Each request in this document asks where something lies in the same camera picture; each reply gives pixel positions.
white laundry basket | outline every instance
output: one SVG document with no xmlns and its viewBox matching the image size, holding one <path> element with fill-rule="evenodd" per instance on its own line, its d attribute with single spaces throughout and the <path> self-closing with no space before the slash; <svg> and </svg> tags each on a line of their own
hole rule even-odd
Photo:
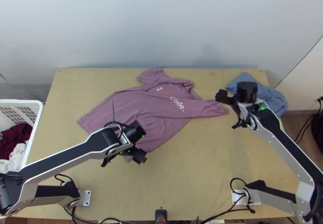
<svg viewBox="0 0 323 224">
<path fill-rule="evenodd" d="M 0 99 L 0 140 L 2 131 L 14 125 L 28 123 L 33 127 L 21 167 L 26 165 L 43 108 L 43 103 L 38 100 Z"/>
</svg>

robotic arm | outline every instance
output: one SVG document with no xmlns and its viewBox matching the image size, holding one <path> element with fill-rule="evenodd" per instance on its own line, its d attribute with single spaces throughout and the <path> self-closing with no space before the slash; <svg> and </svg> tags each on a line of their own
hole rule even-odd
<svg viewBox="0 0 323 224">
<path fill-rule="evenodd" d="M 238 115 L 233 128 L 248 127 L 259 137 L 268 140 L 276 152 L 283 158 L 300 180 L 294 193 L 267 187 L 258 180 L 246 184 L 246 197 L 238 205 L 266 203 L 291 215 L 296 215 L 300 223 L 323 223 L 323 173 L 282 130 L 277 116 L 267 104 L 257 99 L 257 84 L 239 82 L 237 93 L 227 96 L 220 90 L 216 100 L 230 105 Z M 115 122 L 117 127 L 104 127 L 92 133 L 88 139 L 74 147 L 29 164 L 18 171 L 0 174 L 0 214 L 11 216 L 23 208 L 36 205 L 58 203 L 71 209 L 78 205 L 88 205 L 91 192 L 79 190 L 74 182 L 61 186 L 39 186 L 38 183 L 88 159 L 104 159 L 104 167 L 117 155 L 133 156 L 137 163 L 146 161 L 146 152 L 135 147 L 136 142 L 146 135 L 137 121 L 130 125 Z M 233 201 L 237 196 L 232 193 Z"/>
<path fill-rule="evenodd" d="M 132 156 L 138 164 L 146 161 L 146 152 L 135 147 L 146 135 L 137 121 L 130 125 L 112 121 L 117 127 L 104 127 L 92 133 L 85 142 L 29 164 L 19 171 L 0 174 L 0 214 L 11 216 L 23 208 L 58 203 L 71 209 L 89 205 L 91 192 L 79 190 L 73 181 L 61 186 L 39 186 L 38 183 L 88 159 L 104 159 L 104 167 L 117 155 Z"/>
<path fill-rule="evenodd" d="M 323 173 L 282 130 L 281 122 L 268 105 L 257 99 L 257 84 L 239 82 L 237 93 L 228 97 L 228 92 L 220 90 L 216 101 L 230 105 L 238 115 L 238 122 L 232 128 L 248 127 L 254 134 L 269 142 L 274 150 L 297 175 L 300 183 L 295 194 L 267 187 L 258 180 L 239 190 L 247 197 L 240 204 L 248 204 L 248 192 L 252 203 L 265 203 L 297 216 L 300 223 L 323 222 Z M 233 201 L 238 199 L 232 193 Z"/>
</svg>

wooden floor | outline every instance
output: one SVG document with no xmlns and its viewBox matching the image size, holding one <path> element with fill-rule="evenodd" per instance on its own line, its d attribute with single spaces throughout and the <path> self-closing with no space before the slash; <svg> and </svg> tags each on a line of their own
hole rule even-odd
<svg viewBox="0 0 323 224">
<path fill-rule="evenodd" d="M 287 114 L 281 117 L 286 133 L 294 140 L 311 114 Z M 323 153 L 318 148 L 310 129 L 305 132 L 300 148 L 321 168 L 323 169 Z M 298 224 L 296 217 L 291 219 Z M 260 221 L 267 224 L 292 224 L 287 218 L 267 218 L 267 219 L 244 219 L 227 220 L 226 223 L 247 223 L 257 224 Z M 71 220 L 48 220 L 48 219 L 25 219 L 25 218 L 7 218 L 6 224 L 73 224 Z M 132 222 L 132 224 L 152 224 L 153 222 Z"/>
</svg>

wooden table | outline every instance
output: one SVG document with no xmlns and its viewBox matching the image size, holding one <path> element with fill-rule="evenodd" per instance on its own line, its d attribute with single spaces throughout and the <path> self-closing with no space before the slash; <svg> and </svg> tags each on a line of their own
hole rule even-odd
<svg viewBox="0 0 323 224">
<path fill-rule="evenodd" d="M 77 120 L 115 91 L 140 85 L 144 69 L 69 68 L 56 72 L 28 162 L 34 162 L 83 142 L 88 134 Z M 171 77 L 194 82 L 194 91 L 213 99 L 219 89 L 241 72 L 268 85 L 265 71 L 238 69 L 165 69 Z M 145 164 L 115 158 L 105 168 L 89 160 L 64 173 L 81 189 L 92 190 L 89 207 L 77 214 L 88 220 L 115 217 L 121 220 L 153 220 L 156 209 L 168 211 L 169 220 L 206 219 L 232 205 L 229 182 L 240 177 L 296 192 L 298 179 L 264 140 L 248 129 L 231 128 L 236 114 L 196 118 L 158 149 L 147 154 Z M 50 178 L 42 184 L 59 183 Z M 255 214 L 239 211 L 222 219 L 273 218 L 289 214 L 267 206 L 253 207 Z M 17 216 L 70 219 L 59 205 L 28 207 Z"/>
</svg>

black bag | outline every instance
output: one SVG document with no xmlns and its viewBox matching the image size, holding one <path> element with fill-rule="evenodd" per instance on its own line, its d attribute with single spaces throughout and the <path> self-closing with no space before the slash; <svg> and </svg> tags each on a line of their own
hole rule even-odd
<svg viewBox="0 0 323 224">
<path fill-rule="evenodd" d="M 313 116 L 310 130 L 312 131 L 313 137 L 319 146 L 321 152 L 323 152 L 323 117 L 322 114 L 316 114 Z"/>
</svg>

